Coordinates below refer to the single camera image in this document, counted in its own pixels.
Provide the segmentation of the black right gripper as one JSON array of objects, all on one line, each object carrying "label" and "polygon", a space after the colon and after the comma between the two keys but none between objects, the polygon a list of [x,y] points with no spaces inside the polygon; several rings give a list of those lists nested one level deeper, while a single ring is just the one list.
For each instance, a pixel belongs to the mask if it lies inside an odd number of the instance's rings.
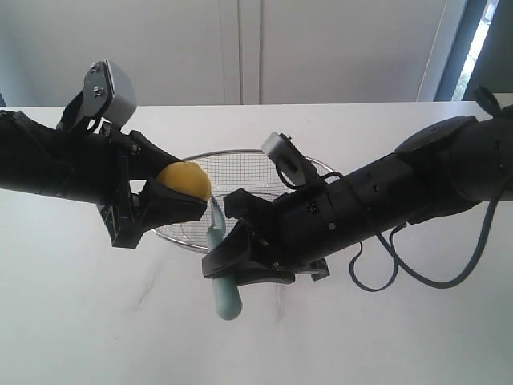
[{"label": "black right gripper", "polygon": [[[354,191],[343,176],[326,177],[267,201],[239,188],[224,197],[224,214],[239,220],[218,253],[238,286],[257,283],[289,285],[296,274],[314,281],[329,276],[325,258],[356,242],[349,231],[361,220]],[[202,274],[213,277],[202,259]]]}]

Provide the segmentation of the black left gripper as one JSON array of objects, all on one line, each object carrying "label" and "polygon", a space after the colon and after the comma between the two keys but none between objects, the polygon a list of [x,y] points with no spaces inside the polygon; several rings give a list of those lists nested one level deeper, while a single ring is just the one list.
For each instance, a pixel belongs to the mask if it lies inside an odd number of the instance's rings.
[{"label": "black left gripper", "polygon": [[[65,128],[60,121],[56,128],[60,175],[55,195],[96,205],[115,248],[135,248],[147,231],[204,215],[207,201],[155,180],[168,165],[182,160],[141,132],[127,135],[121,127],[98,120],[82,128]],[[146,182],[132,195],[129,179]]]}]

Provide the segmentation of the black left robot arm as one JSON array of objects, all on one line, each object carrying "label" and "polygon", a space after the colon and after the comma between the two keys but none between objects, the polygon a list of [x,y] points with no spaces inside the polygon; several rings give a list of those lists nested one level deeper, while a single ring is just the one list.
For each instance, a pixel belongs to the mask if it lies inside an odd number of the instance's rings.
[{"label": "black left robot arm", "polygon": [[136,130],[105,123],[98,133],[65,132],[21,111],[1,112],[1,187],[96,205],[117,248],[134,249],[148,231],[204,215],[205,199],[157,180],[178,161]]}]

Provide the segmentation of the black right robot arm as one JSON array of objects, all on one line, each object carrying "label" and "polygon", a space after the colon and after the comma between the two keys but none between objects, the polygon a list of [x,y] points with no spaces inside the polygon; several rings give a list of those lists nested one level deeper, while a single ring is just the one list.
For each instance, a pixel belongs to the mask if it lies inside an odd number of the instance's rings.
[{"label": "black right robot arm", "polygon": [[[236,220],[226,238],[202,261],[206,278],[234,278],[238,286],[293,283],[329,275],[328,256],[376,237],[393,261],[426,286],[449,289],[462,283],[481,258],[497,204],[512,198],[512,109],[501,107],[484,87],[477,104],[489,115],[458,115],[423,128],[390,154],[343,175],[321,175],[282,134],[265,142],[287,192],[272,201],[244,189],[224,199]],[[463,271],[440,282],[412,270],[393,238],[407,225],[452,216],[487,202],[477,245]]]}]

